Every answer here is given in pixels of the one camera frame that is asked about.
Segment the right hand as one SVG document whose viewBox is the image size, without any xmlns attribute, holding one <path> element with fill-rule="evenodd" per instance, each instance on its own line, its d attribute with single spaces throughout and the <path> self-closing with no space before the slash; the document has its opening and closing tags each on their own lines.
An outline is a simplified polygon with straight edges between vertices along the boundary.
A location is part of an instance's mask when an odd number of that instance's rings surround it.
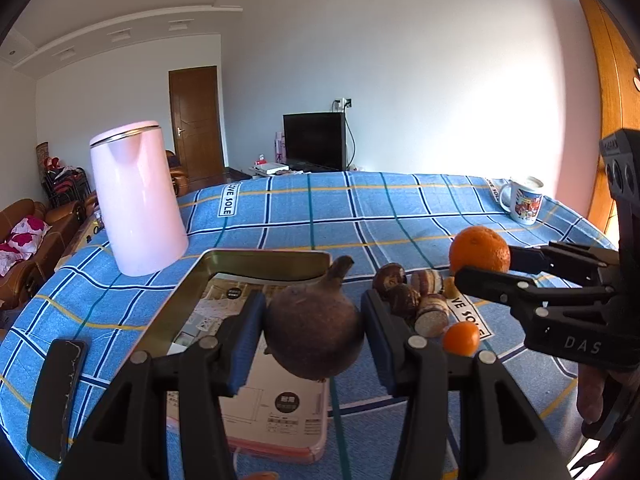
<svg viewBox="0 0 640 480">
<path fill-rule="evenodd" d="M 577 411 L 587 424 L 597 422 L 603 412 L 603 393 L 606 378 L 610 374 L 606 370 L 580 364 L 578 366 Z"/>
</svg>

